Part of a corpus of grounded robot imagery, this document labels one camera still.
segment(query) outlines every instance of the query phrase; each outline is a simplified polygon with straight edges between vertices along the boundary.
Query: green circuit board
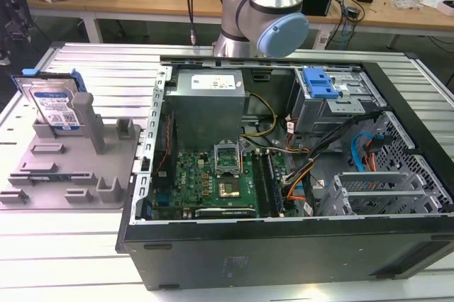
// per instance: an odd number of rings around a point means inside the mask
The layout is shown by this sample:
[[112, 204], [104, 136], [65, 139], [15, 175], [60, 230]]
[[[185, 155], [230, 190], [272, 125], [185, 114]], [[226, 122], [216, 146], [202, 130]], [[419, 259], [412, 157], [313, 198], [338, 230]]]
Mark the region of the green circuit board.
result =
[[[179, 153], [170, 206], [242, 207], [258, 210], [252, 155], [243, 153], [241, 157], [243, 172], [239, 178], [217, 178], [213, 152]], [[221, 161], [227, 166], [237, 164], [234, 153], [223, 154]], [[274, 154], [272, 162], [278, 176], [282, 176], [285, 171], [283, 156]]]

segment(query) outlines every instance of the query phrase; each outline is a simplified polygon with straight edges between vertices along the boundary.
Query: label sticker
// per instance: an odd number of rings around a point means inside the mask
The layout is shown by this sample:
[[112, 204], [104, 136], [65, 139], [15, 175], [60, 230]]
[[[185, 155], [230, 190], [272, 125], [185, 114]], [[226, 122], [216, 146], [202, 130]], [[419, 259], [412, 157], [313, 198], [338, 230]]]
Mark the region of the label sticker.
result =
[[307, 203], [307, 201], [304, 202], [303, 206], [304, 210], [307, 212], [308, 215], [312, 217], [312, 213], [314, 213], [313, 208]]
[[336, 91], [348, 91], [348, 87], [345, 84], [335, 84], [334, 89]]
[[49, 125], [71, 130], [79, 127], [76, 113], [68, 107], [70, 99], [64, 92], [35, 92], [35, 100]]
[[290, 134], [294, 134], [295, 133], [295, 124], [291, 121], [288, 121], [287, 122], [287, 132], [290, 133]]
[[193, 75], [191, 78], [192, 89], [235, 89], [233, 75]]

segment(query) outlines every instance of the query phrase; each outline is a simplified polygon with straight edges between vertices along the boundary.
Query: table leg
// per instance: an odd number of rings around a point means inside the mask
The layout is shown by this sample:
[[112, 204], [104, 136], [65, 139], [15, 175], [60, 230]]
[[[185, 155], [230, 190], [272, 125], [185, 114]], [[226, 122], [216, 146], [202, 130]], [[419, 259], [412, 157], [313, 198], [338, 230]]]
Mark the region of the table leg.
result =
[[388, 42], [386, 48], [394, 49], [394, 47], [396, 46], [396, 43], [399, 40], [399, 38], [400, 38], [400, 35], [393, 35], [391, 37], [391, 39], [389, 39], [389, 42]]
[[325, 50], [330, 34], [331, 28], [320, 27], [317, 31], [317, 36], [315, 37], [312, 49]]
[[88, 40], [90, 43], [103, 43], [99, 22], [95, 19], [94, 14], [82, 17], [85, 29], [87, 30]]

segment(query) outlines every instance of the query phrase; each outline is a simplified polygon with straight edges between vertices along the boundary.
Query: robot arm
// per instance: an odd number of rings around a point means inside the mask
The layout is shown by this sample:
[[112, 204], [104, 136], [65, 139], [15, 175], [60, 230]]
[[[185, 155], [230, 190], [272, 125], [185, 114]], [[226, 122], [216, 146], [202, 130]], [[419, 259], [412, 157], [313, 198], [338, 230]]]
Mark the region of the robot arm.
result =
[[306, 39], [303, 0], [223, 0], [215, 56], [285, 57]]

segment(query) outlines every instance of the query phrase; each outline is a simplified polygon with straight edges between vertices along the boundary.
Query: light blue joint cap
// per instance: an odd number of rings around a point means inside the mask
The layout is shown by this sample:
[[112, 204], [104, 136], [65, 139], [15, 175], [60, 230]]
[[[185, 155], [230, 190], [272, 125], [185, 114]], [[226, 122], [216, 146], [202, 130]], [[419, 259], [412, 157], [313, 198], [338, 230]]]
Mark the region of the light blue joint cap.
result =
[[257, 49], [268, 57], [286, 57], [306, 40], [309, 21], [302, 13], [291, 13], [274, 21], [259, 37]]
[[34, 77], [38, 73], [38, 69], [25, 68], [22, 69], [22, 75], [25, 77]]

